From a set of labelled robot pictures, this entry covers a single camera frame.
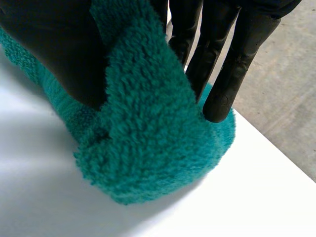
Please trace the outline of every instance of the white tabletop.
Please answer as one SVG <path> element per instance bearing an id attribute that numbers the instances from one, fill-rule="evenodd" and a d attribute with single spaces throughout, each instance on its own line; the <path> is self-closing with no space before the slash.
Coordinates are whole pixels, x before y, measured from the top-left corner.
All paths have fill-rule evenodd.
<path id="1" fill-rule="evenodd" d="M 123 206 L 83 180 L 77 144 L 0 56 L 0 237 L 315 237 L 316 184 L 237 113 L 234 144 L 203 180 Z"/>

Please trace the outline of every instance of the teal towel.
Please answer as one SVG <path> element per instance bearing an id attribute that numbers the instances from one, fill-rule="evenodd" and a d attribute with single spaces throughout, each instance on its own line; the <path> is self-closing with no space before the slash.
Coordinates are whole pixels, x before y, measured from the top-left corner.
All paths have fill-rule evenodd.
<path id="1" fill-rule="evenodd" d="M 142 203 L 169 194 L 213 169 L 235 136 L 199 105 L 148 0 L 93 0 L 91 13 L 110 51 L 109 99 L 100 112 L 72 99 L 54 76 L 3 30 L 7 57 L 39 84 L 79 142 L 84 178 L 113 200 Z"/>

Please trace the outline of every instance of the white surface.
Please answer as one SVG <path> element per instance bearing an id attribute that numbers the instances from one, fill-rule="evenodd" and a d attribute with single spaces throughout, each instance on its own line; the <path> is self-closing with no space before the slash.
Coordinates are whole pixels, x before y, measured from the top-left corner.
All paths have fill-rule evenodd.
<path id="1" fill-rule="evenodd" d="M 236 140 L 202 181 L 122 206 L 83 180 L 76 143 L 0 56 L 0 237 L 315 237 L 316 184 L 237 114 Z"/>

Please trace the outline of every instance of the black rubber glove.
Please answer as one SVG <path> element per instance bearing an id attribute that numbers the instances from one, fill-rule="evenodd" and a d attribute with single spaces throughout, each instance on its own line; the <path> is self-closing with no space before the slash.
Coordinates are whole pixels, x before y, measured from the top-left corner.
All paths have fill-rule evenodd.
<path id="1" fill-rule="evenodd" d="M 31 52 L 76 100 L 106 100 L 104 50 L 90 0 L 0 0 L 0 26 Z"/>
<path id="2" fill-rule="evenodd" d="M 234 38 L 222 70 L 203 107 L 205 118 L 223 121 L 261 44 L 301 0 L 204 0 L 201 35 L 186 74 L 199 101 L 229 30 L 237 18 Z M 201 0 L 170 0 L 173 32 L 169 42 L 185 66 Z"/>

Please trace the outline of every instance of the gray floor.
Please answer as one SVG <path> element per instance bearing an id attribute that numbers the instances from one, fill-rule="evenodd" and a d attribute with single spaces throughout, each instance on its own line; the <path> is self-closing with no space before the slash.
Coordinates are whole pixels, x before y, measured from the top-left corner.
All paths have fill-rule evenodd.
<path id="1" fill-rule="evenodd" d="M 233 29 L 210 78 L 212 83 L 232 37 Z M 315 0 L 302 1 L 261 46 L 234 108 L 316 182 Z"/>

